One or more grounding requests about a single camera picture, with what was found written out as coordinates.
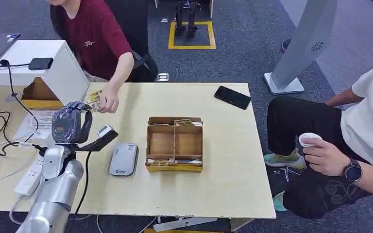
hand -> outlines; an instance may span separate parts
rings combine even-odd
[[[115,113],[118,109],[118,88],[108,83],[101,94],[101,109],[104,113]]]
[[[315,145],[304,148],[305,159],[313,170],[323,175],[341,176],[350,164],[350,158],[329,142],[318,138],[305,138],[303,142]]]

paper sheet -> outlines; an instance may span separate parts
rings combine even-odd
[[[31,110],[33,115],[39,122],[39,131],[42,135],[51,136],[51,128],[52,128],[52,115],[57,110]],[[15,134],[13,140],[21,138],[21,137],[28,137],[36,130],[36,121],[35,119],[27,113],[25,118],[23,119],[17,133]]]

smartphone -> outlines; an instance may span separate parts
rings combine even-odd
[[[34,58],[32,59],[31,63],[29,63],[28,68],[30,70],[42,70],[42,69],[49,69],[52,66],[53,58],[45,57],[45,58]]]
[[[247,109],[248,104],[251,102],[251,97],[231,90],[225,86],[220,86],[215,92],[215,98],[220,99],[224,102],[232,104],[240,109]]]

black chair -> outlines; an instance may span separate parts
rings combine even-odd
[[[135,83],[154,82],[158,67],[149,54],[148,46],[148,0],[104,0],[120,24],[133,52],[134,69],[128,79]]]

white power strip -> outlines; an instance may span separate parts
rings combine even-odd
[[[20,198],[29,198],[34,194],[36,188],[39,186],[43,164],[44,160],[41,156],[38,156],[31,163],[28,171],[23,175],[22,179],[14,189],[15,193],[17,193]]]

